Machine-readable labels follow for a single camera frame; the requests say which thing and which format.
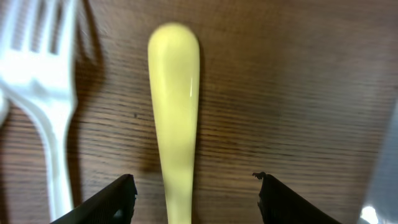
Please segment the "clear left plastic container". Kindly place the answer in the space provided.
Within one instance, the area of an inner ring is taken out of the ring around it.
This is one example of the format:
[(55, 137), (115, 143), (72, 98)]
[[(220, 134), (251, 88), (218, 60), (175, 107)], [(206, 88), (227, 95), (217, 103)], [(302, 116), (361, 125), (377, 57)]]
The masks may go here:
[(397, 223), (397, 106), (393, 109), (358, 223)]

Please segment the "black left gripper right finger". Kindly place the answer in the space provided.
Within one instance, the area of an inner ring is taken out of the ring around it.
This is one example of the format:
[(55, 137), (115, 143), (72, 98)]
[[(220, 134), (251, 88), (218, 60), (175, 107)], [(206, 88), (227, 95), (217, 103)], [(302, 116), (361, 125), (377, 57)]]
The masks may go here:
[(252, 175), (262, 180), (257, 205), (265, 224), (340, 224), (273, 175)]

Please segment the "white plastic fork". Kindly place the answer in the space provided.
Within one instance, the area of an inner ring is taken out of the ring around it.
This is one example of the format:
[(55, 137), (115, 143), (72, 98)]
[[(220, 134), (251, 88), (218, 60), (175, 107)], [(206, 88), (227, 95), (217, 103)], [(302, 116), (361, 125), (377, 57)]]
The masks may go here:
[(20, 1), (11, 1), (1, 26), (1, 90), (32, 120), (47, 168), (51, 221), (73, 210), (67, 136), (77, 107), (74, 41), (79, 2), (31, 1), (15, 49)]

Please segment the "cream yellow plastic fork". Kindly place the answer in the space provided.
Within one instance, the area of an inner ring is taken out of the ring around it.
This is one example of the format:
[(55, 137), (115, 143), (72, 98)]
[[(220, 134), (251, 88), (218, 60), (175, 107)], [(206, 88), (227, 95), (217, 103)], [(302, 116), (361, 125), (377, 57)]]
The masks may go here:
[(200, 86), (200, 46), (192, 30), (179, 23), (156, 28), (148, 67), (167, 219), (191, 223)]

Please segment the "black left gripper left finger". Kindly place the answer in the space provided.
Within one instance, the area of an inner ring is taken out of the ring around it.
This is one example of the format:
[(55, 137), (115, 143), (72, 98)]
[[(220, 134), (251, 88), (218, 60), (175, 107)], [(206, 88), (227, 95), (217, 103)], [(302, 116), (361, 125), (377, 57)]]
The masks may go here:
[(136, 195), (134, 176), (124, 174), (51, 224), (130, 224)]

